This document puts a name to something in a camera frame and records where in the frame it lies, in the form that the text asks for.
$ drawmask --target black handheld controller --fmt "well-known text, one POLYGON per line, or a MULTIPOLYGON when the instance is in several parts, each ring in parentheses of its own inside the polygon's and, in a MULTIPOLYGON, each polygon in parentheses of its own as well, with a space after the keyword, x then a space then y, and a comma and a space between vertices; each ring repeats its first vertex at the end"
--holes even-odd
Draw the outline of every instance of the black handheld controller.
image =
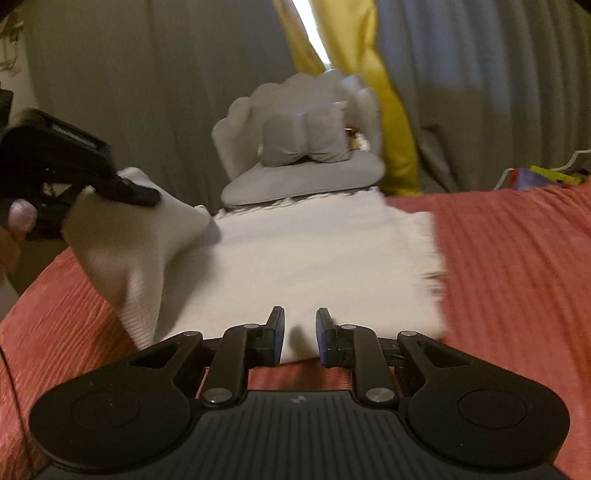
POLYGON ((351 369, 352 390, 249 391, 248 369, 278 364, 284 322, 275 307, 221 339, 185 332, 45 393, 30 415, 51 461, 38 477, 566 478, 555 393, 417 332, 377 338, 320 309, 320 360, 351 369))
POLYGON ((107 143, 47 113, 23 110, 2 133, 0 199, 37 208, 30 239, 61 237, 63 219, 87 186, 130 205, 154 207, 161 199, 158 190, 117 175, 107 143))

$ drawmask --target finger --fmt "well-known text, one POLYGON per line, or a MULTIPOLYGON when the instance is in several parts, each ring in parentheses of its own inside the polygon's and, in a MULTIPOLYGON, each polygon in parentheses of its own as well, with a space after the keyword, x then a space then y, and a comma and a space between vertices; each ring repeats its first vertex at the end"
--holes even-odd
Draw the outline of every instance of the finger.
POLYGON ((22 242, 37 221, 37 209, 26 200, 14 202, 8 212, 8 228, 12 237, 22 242))
POLYGON ((19 256, 18 242, 4 228, 0 228, 0 262, 7 271, 14 270, 19 256))

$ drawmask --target white towel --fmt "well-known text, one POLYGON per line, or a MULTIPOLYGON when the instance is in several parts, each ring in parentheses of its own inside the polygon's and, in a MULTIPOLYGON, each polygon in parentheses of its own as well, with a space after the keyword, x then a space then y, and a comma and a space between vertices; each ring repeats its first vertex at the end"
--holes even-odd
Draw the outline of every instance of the white towel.
POLYGON ((86 194, 66 222, 66 241, 139 347, 185 330, 220 337, 265 323, 275 305, 285 308, 282 362, 318 355, 320 307, 378 336, 444 333, 429 213, 388 207, 377 190, 220 213, 209 225, 203 213, 167 195, 150 211, 86 194))
MULTIPOLYGON (((137 168, 119 175, 158 188, 137 168)), ((117 312, 138 348, 154 343, 165 266, 210 221, 205 207, 193 208, 158 189, 162 200, 154 208, 111 202, 87 189, 62 228, 96 291, 117 312)))

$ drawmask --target yellow curtain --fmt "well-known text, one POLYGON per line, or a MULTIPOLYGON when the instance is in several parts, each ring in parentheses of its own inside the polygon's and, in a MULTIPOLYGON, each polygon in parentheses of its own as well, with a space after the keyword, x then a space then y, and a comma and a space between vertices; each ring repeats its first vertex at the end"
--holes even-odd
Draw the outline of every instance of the yellow curtain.
MULTIPOLYGON (((273 0, 298 72, 324 71, 291 0, 273 0)), ((310 0, 322 43, 332 65, 359 73, 377 94, 382 109, 386 194, 418 195, 417 151, 406 112, 375 49, 378 14, 374 0, 310 0)))

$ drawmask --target bed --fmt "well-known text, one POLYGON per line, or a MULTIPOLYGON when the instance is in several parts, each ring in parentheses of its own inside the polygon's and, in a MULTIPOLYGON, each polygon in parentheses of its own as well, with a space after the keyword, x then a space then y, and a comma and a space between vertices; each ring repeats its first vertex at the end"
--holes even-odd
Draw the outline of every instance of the bed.
MULTIPOLYGON (((434 214, 449 271, 444 341, 558 393, 571 427, 556 465, 573 479, 591 479, 591 183, 388 203, 434 214)), ((0 343, 25 419, 52 386, 135 349, 70 250, 0 323, 0 343)), ((249 387, 344 389, 349 379, 304 361, 255 369, 249 387)), ((47 459, 22 431, 1 364, 0 395, 0 478, 22 480, 47 459)))

